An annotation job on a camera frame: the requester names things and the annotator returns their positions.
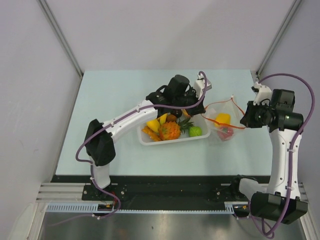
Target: plastic bag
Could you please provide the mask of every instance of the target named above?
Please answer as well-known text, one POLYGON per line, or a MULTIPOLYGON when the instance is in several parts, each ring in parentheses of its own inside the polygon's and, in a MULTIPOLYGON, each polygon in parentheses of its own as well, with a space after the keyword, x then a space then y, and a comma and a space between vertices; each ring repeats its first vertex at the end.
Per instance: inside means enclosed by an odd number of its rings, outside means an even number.
POLYGON ((233 95, 226 101, 210 103, 205 110, 202 116, 211 130, 211 140, 214 142, 228 141, 246 128, 240 124, 245 112, 236 104, 233 95))

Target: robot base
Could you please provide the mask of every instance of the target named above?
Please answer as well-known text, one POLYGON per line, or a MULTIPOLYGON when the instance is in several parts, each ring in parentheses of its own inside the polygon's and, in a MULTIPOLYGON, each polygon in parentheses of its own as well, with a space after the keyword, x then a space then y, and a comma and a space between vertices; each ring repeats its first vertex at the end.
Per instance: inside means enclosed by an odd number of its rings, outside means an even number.
MULTIPOLYGON (((251 198, 251 214, 256 217, 277 221, 282 213, 286 198, 269 194, 256 192, 251 198)), ((290 199, 288 209, 282 220, 283 224, 291 224, 308 211, 306 202, 290 199)))

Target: pineapple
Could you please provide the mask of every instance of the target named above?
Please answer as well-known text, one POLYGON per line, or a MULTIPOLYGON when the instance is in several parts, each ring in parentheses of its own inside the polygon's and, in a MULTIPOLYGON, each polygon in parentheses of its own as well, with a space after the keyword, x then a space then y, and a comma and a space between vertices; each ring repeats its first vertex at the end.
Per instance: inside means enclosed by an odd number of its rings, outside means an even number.
POLYGON ((163 141, 178 139, 181 133, 185 133, 186 130, 193 126, 194 123, 190 122, 189 117, 183 121, 179 121, 178 123, 176 123, 175 121, 165 122, 158 129, 159 137, 163 141))

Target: table surface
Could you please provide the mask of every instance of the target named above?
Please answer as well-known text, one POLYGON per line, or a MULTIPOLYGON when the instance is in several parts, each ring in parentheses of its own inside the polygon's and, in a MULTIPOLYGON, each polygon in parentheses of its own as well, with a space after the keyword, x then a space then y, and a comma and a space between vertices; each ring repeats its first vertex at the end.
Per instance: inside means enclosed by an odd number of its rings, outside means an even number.
MULTIPOLYGON (((259 233, 251 219, 237 220, 229 214, 119 213, 100 221, 93 217, 80 217, 64 224, 50 226, 78 215, 46 212, 39 240, 267 239, 259 233)), ((300 221, 297 220, 289 225, 281 224, 275 231, 273 240, 304 239, 306 235, 300 221)))
MULTIPOLYGON (((255 98, 249 70, 204 70, 212 83, 204 105, 226 100, 232 94, 245 111, 255 98)), ((75 154, 84 141, 88 124, 115 118, 135 107, 145 96, 184 75, 193 85, 198 70, 86 71, 67 130, 56 175, 89 175, 88 163, 77 162, 75 154)), ((208 138, 144 146, 132 129, 115 144, 111 175, 131 176, 219 176, 270 175, 272 145, 265 127, 246 129, 230 141, 213 144, 208 138)), ((88 159, 83 149, 82 159, 88 159)))

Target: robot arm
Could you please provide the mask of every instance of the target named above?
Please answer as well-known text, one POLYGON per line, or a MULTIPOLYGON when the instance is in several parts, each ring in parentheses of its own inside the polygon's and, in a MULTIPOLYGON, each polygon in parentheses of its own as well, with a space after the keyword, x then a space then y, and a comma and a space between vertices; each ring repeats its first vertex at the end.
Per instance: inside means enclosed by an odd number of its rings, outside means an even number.
MULTIPOLYGON (((284 89, 275 89, 255 83, 254 101, 249 101, 247 110, 240 123, 247 128, 267 126, 272 143, 272 168, 267 188, 255 179, 238 177, 238 190, 251 202, 251 213, 256 217, 276 221, 283 208, 289 180, 289 148, 295 133, 302 126, 302 114, 294 113, 295 93, 284 89)), ((300 201, 298 186, 298 150, 301 134, 295 141, 292 165, 292 185, 290 201, 282 223, 290 224, 304 215, 308 204, 300 201)))
POLYGON ((114 144, 130 129, 156 119, 165 113, 180 117, 182 115, 181 109, 184 108, 190 116, 205 112, 203 93, 204 89, 206 91, 211 89, 211 83, 205 80, 202 74, 198 75, 193 87, 189 83, 190 81, 186 77, 176 75, 168 85, 150 93, 138 106, 124 114, 102 123, 97 119, 90 122, 85 139, 105 128, 85 145, 86 152, 94 163, 93 174, 100 188, 107 187, 111 182, 109 166, 116 156, 114 144))

